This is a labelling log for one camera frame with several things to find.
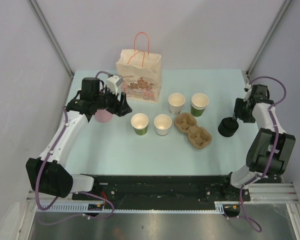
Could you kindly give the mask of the black cup lid stack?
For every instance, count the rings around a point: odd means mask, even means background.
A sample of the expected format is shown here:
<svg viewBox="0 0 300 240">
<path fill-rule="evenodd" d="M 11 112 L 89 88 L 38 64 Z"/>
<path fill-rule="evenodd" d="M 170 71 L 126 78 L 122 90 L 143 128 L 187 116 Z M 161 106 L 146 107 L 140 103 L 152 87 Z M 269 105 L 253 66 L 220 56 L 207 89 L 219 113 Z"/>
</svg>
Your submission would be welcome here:
<svg viewBox="0 0 300 240">
<path fill-rule="evenodd" d="M 238 122 L 231 122 L 230 117 L 223 118 L 217 130 L 223 137 L 232 137 L 239 128 Z"/>
</svg>

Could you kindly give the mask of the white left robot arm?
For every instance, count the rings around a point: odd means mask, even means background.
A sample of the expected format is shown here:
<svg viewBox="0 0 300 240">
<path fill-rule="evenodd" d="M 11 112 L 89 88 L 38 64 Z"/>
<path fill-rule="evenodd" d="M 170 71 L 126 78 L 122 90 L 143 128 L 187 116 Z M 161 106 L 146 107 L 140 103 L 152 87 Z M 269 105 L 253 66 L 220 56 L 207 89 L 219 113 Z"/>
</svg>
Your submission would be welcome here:
<svg viewBox="0 0 300 240">
<path fill-rule="evenodd" d="M 84 174 L 70 174 L 66 163 L 76 139 L 99 110 L 123 117 L 132 112 L 125 92 L 119 92 L 123 78 L 111 74 L 106 81 L 85 77 L 64 109 L 59 129 L 46 149 L 37 158 L 29 158 L 26 171 L 35 194 L 65 198 L 70 193 L 83 192 L 90 200 L 100 196 L 101 188 L 94 178 Z"/>
</svg>

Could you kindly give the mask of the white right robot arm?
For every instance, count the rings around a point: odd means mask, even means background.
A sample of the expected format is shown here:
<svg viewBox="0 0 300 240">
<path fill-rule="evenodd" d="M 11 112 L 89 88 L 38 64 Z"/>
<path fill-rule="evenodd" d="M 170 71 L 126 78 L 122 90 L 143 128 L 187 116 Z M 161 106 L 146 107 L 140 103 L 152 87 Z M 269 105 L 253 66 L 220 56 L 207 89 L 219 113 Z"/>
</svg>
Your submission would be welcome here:
<svg viewBox="0 0 300 240">
<path fill-rule="evenodd" d="M 258 133 L 246 155 L 246 163 L 233 172 L 230 183 L 220 188 L 221 196 L 232 201 L 242 186 L 260 179 L 282 175 L 288 165 L 296 138 L 288 134 L 276 116 L 275 103 L 269 97 L 268 87 L 262 84 L 245 86 L 245 97 L 237 98 L 230 122 L 238 127 L 243 123 L 256 123 Z"/>
</svg>

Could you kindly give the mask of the printed paper takeout bag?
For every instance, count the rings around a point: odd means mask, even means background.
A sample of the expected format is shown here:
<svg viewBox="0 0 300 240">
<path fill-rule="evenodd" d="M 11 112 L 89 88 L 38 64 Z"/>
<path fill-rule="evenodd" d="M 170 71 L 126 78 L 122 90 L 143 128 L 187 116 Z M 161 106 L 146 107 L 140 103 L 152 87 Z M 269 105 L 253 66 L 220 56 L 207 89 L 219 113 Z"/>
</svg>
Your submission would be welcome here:
<svg viewBox="0 0 300 240">
<path fill-rule="evenodd" d="M 129 100 L 157 104 L 162 87 L 162 55 L 137 49 L 136 34 L 132 49 L 123 49 L 116 70 L 123 78 L 121 89 Z"/>
</svg>

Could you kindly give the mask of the pink straw holder cup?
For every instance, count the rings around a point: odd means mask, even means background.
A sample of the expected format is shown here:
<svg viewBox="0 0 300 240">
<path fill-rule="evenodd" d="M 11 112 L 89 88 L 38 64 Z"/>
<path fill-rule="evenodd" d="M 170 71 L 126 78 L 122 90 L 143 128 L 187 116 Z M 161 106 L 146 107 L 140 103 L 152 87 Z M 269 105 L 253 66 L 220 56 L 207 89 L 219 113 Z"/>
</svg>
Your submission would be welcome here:
<svg viewBox="0 0 300 240">
<path fill-rule="evenodd" d="M 98 123 L 107 123 L 111 121 L 113 115 L 108 112 L 106 109 L 98 110 L 94 115 L 95 120 Z"/>
</svg>

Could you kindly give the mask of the green paper cup stack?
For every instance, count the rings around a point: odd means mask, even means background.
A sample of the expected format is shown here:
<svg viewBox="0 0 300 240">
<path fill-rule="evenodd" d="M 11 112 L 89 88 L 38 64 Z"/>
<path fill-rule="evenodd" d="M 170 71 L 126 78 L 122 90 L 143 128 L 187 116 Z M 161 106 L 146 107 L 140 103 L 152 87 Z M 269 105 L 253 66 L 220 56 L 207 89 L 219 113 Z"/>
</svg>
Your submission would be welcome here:
<svg viewBox="0 0 300 240">
<path fill-rule="evenodd" d="M 194 117 L 200 117 L 207 106 L 209 105 L 209 98 L 203 93 L 196 93 L 191 98 L 190 112 Z"/>
</svg>

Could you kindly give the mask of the brown pulp cup carrier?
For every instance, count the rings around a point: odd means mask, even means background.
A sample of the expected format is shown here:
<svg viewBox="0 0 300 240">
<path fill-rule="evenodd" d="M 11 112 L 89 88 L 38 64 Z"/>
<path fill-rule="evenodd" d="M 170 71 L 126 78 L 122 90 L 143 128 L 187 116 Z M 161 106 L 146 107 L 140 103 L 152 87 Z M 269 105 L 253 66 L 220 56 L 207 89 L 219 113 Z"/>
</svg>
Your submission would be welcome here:
<svg viewBox="0 0 300 240">
<path fill-rule="evenodd" d="M 182 133 L 187 135 L 188 141 L 197 149 L 204 149 L 212 142 L 212 135 L 198 125 L 191 113 L 180 113 L 174 119 L 174 126 Z"/>
</svg>

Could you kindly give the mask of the white paper cup stack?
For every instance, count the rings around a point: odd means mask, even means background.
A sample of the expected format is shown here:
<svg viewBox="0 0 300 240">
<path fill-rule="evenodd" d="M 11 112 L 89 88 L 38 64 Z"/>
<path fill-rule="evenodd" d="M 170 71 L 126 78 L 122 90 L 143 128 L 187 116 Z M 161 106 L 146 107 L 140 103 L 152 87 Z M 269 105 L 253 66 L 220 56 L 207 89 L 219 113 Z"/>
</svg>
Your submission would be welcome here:
<svg viewBox="0 0 300 240">
<path fill-rule="evenodd" d="M 178 115 L 183 110 L 186 98 L 181 93 L 172 93 L 168 97 L 169 111 L 173 115 Z"/>
</svg>

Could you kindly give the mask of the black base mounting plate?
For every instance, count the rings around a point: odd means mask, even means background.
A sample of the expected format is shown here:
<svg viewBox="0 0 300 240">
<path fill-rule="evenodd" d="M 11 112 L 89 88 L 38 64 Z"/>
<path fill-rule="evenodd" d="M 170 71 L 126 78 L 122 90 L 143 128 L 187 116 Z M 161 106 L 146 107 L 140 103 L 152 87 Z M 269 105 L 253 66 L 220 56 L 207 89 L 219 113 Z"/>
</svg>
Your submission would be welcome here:
<svg viewBox="0 0 300 240">
<path fill-rule="evenodd" d="M 251 200 L 249 190 L 231 186 L 229 175 L 93 175 L 91 194 L 117 210 L 211 210 L 214 202 Z"/>
</svg>

